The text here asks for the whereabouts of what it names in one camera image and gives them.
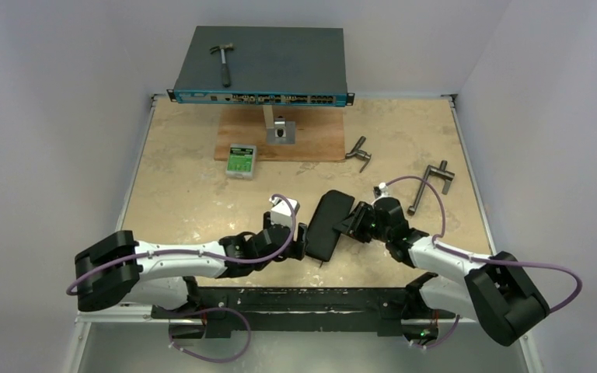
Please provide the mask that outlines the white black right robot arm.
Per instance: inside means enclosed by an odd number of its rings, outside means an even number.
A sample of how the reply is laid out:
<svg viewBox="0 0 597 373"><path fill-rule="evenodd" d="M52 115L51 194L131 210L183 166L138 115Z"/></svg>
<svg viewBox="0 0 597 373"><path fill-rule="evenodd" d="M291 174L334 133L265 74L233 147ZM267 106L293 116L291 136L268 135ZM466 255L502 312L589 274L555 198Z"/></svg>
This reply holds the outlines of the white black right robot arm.
<svg viewBox="0 0 597 373"><path fill-rule="evenodd" d="M405 287L407 314L451 312L476 321L494 342L509 346L551 313L513 255L439 248L432 235L410 227L396 198L361 202L333 228L358 242L382 242L396 262L423 270Z"/></svg>

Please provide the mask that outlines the black zipper tool case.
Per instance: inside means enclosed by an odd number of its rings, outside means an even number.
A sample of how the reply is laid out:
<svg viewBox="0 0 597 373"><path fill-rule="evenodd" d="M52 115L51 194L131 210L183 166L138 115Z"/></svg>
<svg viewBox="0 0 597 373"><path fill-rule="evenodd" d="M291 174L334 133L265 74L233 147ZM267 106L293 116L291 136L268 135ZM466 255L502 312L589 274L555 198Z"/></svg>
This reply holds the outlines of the black zipper tool case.
<svg viewBox="0 0 597 373"><path fill-rule="evenodd" d="M340 233L333 227L350 213L355 198L339 190L327 191L319 200L308 224L305 254L315 260L329 262Z"/></svg>

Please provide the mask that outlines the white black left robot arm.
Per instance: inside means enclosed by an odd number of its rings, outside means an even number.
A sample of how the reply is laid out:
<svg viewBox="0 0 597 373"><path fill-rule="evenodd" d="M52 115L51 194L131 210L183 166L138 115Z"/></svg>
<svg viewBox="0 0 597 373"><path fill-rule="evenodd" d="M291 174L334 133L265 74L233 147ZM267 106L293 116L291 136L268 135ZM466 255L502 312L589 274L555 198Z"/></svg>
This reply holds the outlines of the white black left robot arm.
<svg viewBox="0 0 597 373"><path fill-rule="evenodd" d="M190 318L201 307L194 278L246 277L272 262L302 260L307 232L307 224L294 217L282 224L269 211L258 233L242 232L201 244L160 245L120 230L75 256L75 280L66 293L77 298L81 312L138 303Z"/></svg>

